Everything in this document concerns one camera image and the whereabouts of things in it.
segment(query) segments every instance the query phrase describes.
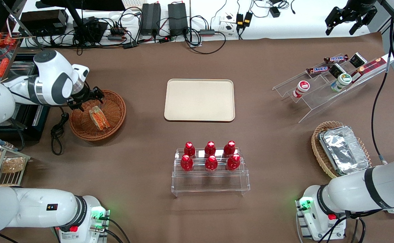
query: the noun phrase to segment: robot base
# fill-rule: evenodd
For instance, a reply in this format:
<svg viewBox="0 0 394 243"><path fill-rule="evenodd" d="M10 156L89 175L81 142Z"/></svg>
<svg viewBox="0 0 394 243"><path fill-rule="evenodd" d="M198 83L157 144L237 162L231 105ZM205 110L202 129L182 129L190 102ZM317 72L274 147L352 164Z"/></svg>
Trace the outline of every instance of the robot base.
<svg viewBox="0 0 394 243"><path fill-rule="evenodd" d="M61 243L101 243L107 239L104 233L93 232L89 228L94 225L106 226L105 221L93 219L92 217L108 217L110 211L103 208L95 197L83 196L83 198L87 203L86 217L76 232L63 232L59 230Z"/></svg>
<svg viewBox="0 0 394 243"><path fill-rule="evenodd" d="M302 235L306 238L311 236L313 240L320 240L323 235L328 232L331 227L336 223L336 219L330 220L328 216L322 211L317 202L317 191L320 186L314 185L308 187L303 197L296 201L296 210L299 210L303 206L307 207L307 210L299 212L299 218L301 218L301 212L303 214L303 219L305 220L305 226L301 226ZM343 239L345 237L345 220L339 223L333 230L331 235L331 240Z"/></svg>

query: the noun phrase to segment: red button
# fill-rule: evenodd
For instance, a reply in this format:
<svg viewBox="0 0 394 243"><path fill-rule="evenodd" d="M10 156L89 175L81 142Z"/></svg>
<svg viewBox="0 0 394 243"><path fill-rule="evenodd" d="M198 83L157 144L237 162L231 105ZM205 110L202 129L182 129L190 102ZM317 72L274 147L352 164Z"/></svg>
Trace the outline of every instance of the red button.
<svg viewBox="0 0 394 243"><path fill-rule="evenodd" d="M334 219L336 219L336 215L328 214L328 218L329 218L329 220L334 220Z"/></svg>
<svg viewBox="0 0 394 243"><path fill-rule="evenodd" d="M78 226L71 226L70 228L69 228L69 230L71 231L71 232L77 232L77 230L79 229L79 227Z"/></svg>

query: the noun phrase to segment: clear acrylic stand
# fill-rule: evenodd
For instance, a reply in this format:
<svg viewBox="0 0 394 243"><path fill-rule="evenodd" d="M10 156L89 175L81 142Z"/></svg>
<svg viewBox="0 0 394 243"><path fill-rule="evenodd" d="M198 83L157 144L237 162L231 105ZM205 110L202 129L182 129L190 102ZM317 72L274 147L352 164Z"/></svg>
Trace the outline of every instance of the clear acrylic stand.
<svg viewBox="0 0 394 243"><path fill-rule="evenodd" d="M241 156L241 164L234 171L226 170L227 159L223 158L223 149L215 152L218 167L215 171L206 171L204 149L196 149L193 159L194 169L189 172L182 170L180 159L184 149L176 150L171 175L171 192L177 197L182 192L241 192L242 195L250 190L248 168L239 148L236 153Z"/></svg>
<svg viewBox="0 0 394 243"><path fill-rule="evenodd" d="M335 57L339 56L344 56L344 54L340 53ZM320 63L313 68L317 68L320 66L333 66L333 63ZM357 70L357 68L354 67L353 64L351 64L349 61L339 63L339 66L341 66L345 70L345 72L350 75ZM351 94L353 93L353 91L359 91L365 85L361 84L383 71L385 71L385 68L369 77L357 80L355 83L352 83L345 87L341 92L335 92L332 90L331 84L336 80L336 78L330 72L324 72L320 75L310 75L307 72L303 72L275 86L272 90L276 90L281 97L289 96L293 100L293 102L298 103L299 101L303 101L308 106L310 111L299 121L300 123L304 119L324 111L332 103L342 97L345 97L347 94ZM293 96L293 91L296 89L297 84L302 80L309 82L310 89L306 93L304 93L302 97L296 98Z"/></svg>

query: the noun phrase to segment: aluminum foil container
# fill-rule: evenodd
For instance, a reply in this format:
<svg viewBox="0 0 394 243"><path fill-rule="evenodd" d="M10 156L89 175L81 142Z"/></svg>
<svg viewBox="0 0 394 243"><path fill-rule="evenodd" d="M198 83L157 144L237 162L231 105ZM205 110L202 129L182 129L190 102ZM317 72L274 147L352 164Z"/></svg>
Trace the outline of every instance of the aluminum foil container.
<svg viewBox="0 0 394 243"><path fill-rule="evenodd" d="M349 126L322 131L318 134L318 138L333 169L339 175L352 174L371 167Z"/></svg>

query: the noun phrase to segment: keyboard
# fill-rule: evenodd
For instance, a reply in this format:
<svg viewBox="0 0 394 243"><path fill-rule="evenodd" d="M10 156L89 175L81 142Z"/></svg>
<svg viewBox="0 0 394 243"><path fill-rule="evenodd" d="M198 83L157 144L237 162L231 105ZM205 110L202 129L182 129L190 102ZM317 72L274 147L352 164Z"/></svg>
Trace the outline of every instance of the keyboard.
<svg viewBox="0 0 394 243"><path fill-rule="evenodd" d="M130 7L138 7L141 9L143 7L143 3L146 3L146 0L122 0L122 2L126 9Z"/></svg>

